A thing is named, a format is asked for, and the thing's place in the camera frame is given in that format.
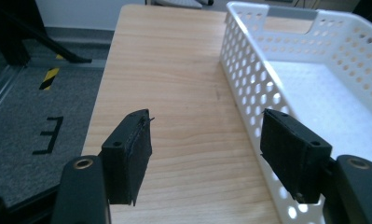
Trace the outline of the black metal stand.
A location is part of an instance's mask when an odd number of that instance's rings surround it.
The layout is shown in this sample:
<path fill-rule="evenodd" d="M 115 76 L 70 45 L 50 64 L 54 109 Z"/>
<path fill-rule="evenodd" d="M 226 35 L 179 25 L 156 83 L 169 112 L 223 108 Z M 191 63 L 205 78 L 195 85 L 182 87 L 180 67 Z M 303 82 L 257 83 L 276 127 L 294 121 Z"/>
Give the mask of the black metal stand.
<path fill-rule="evenodd" d="M 24 39 L 36 40 L 70 63 L 91 62 L 48 36 L 35 0 L 0 0 L 0 51 L 8 64 L 23 66 L 31 60 Z"/>

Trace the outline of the white keyboard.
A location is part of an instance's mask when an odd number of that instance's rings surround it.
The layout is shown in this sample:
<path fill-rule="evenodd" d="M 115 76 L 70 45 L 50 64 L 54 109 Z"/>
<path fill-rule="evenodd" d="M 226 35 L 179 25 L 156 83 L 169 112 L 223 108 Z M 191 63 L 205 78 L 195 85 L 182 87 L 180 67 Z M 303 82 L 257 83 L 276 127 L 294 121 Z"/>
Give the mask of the white keyboard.
<path fill-rule="evenodd" d="M 155 3 L 165 7 L 202 9 L 202 4 L 197 0 L 155 0 Z"/>

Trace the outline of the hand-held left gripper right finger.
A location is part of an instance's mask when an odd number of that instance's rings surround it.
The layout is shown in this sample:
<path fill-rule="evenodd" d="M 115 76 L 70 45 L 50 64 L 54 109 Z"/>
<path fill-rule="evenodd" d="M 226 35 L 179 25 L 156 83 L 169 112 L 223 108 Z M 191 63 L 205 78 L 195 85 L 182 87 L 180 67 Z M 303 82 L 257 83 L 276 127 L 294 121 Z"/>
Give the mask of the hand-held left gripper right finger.
<path fill-rule="evenodd" d="M 298 203 L 317 203 L 322 166 L 332 146 L 297 119 L 265 109 L 260 139 L 261 156 Z"/>

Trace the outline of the white perforated plastic basket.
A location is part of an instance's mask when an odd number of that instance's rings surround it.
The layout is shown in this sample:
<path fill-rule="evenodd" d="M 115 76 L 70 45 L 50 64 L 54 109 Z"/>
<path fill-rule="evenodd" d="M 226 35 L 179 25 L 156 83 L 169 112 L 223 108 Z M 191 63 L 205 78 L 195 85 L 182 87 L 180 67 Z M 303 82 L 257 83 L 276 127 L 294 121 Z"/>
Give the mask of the white perforated plastic basket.
<path fill-rule="evenodd" d="M 231 2 L 220 53 L 279 217 L 372 224 L 372 23 L 345 12 Z M 261 156 L 265 109 L 332 146 L 317 203 L 298 203 Z"/>

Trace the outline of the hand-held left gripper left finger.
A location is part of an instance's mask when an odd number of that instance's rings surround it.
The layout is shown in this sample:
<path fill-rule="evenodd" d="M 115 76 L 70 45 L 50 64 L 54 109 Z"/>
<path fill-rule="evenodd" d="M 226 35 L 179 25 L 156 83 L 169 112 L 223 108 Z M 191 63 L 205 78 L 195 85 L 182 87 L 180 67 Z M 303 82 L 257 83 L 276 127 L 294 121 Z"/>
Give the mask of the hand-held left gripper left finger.
<path fill-rule="evenodd" d="M 152 155 L 148 109 L 128 114 L 102 144 L 99 157 L 111 204 L 136 204 Z"/>

